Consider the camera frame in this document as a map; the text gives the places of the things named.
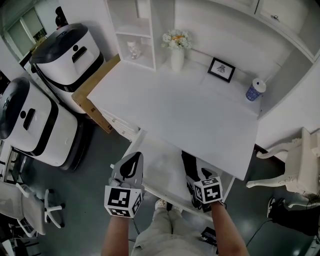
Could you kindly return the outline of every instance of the black handle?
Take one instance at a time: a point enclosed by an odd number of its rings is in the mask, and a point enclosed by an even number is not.
[[[29,109],[28,114],[26,114],[25,120],[24,120],[24,122],[23,122],[23,128],[24,128],[24,129],[26,129],[26,130],[29,129],[31,120],[32,120],[32,118],[34,117],[35,112],[36,112],[35,109],[33,109],[33,108],[30,108],[30,109]]]
[[[73,56],[72,56],[72,61],[75,63],[82,55],[85,54],[87,51],[87,48],[82,46]]]

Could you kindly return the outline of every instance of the white box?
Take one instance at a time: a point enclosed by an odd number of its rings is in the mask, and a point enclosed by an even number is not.
[[[193,183],[196,198],[204,203],[212,203],[223,199],[220,177],[209,178]]]
[[[141,189],[105,186],[104,207],[110,215],[133,218],[142,201]]]

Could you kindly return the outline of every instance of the picture frame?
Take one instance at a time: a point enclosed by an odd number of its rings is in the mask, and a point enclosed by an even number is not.
[[[236,68],[234,66],[214,57],[208,73],[230,83],[235,69]]]

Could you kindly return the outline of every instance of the flower vase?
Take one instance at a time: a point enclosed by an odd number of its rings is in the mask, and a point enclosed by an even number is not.
[[[184,49],[173,49],[171,51],[171,67],[174,72],[180,72],[185,61]]]

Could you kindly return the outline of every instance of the dark floor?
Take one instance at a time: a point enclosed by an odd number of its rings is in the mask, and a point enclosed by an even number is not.
[[[104,208],[105,185],[112,173],[110,164],[116,163],[125,153],[130,142],[116,132],[105,133],[95,127],[89,149],[73,172],[63,172],[56,167],[34,161],[29,171],[28,183],[35,190],[55,190],[58,204],[65,203],[62,211],[63,229],[52,223],[46,225],[46,235],[39,236],[40,250],[45,256],[99,256],[110,216]],[[285,187],[256,186],[246,188],[248,180],[267,179],[282,174],[279,165],[269,159],[252,157],[245,181],[235,180],[226,200],[227,211],[247,243],[260,225],[267,220],[267,203],[274,195],[290,200],[292,193]],[[154,212],[157,198],[146,193],[135,217],[140,231],[145,230]],[[199,231],[212,222],[195,217],[187,212],[183,217]],[[137,236],[130,224],[129,238]],[[302,256],[305,255],[312,237],[298,231],[268,222],[248,245],[251,256]]]

